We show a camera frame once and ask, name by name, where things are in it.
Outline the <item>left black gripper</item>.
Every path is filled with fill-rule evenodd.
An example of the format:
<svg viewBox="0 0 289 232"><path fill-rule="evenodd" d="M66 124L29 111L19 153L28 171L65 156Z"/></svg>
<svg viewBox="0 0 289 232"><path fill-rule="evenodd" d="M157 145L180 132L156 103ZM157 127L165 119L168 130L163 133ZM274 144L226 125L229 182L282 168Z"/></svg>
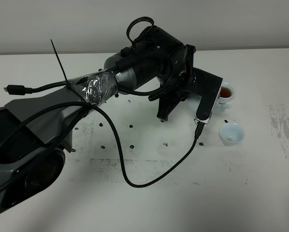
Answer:
<svg viewBox="0 0 289 232"><path fill-rule="evenodd" d="M132 41L132 71L136 84L132 95L147 96L150 101L159 99L157 118L167 121L169 114L186 100L187 92L176 92L183 83L188 59L195 47L185 45L163 29L151 25ZM137 88L157 77L160 87L148 92Z"/></svg>

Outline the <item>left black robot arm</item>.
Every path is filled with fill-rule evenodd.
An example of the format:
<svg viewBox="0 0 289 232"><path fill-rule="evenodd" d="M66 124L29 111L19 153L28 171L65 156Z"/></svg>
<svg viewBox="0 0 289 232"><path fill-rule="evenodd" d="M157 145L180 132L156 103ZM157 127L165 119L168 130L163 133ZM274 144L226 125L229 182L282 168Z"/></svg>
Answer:
<svg viewBox="0 0 289 232"><path fill-rule="evenodd" d="M140 95L138 88L157 77L160 87L146 92L159 101L158 117L167 120L175 96L188 77L195 47L157 26L149 26L131 46L109 57L104 68L40 88L9 85L10 94L55 88L38 98L12 100L0 108L0 213L45 190L60 175L65 151L72 150L72 130L112 96Z"/></svg>

